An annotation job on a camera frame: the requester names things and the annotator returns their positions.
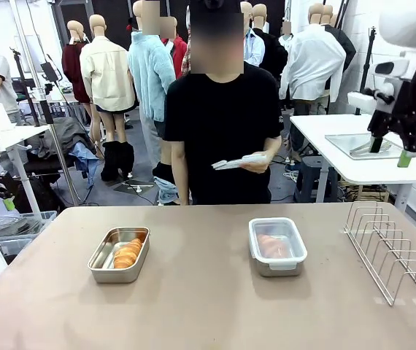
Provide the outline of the person's left hand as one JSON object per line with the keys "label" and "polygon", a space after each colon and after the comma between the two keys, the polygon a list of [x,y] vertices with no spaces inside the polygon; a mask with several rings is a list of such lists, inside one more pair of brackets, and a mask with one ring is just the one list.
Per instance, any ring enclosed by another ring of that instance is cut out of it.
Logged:
{"label": "person's left hand", "polygon": [[240,165],[241,168],[256,173],[263,174],[268,169],[274,155],[267,152],[256,152],[247,156],[247,162]]}

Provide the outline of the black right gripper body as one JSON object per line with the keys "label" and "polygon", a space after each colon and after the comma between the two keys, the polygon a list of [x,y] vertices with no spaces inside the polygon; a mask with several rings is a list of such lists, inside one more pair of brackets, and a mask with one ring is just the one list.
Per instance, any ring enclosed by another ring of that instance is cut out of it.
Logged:
{"label": "black right gripper body", "polygon": [[403,120],[416,120],[416,83],[404,79],[385,79],[380,92],[391,98],[385,103],[388,113],[402,117]]}

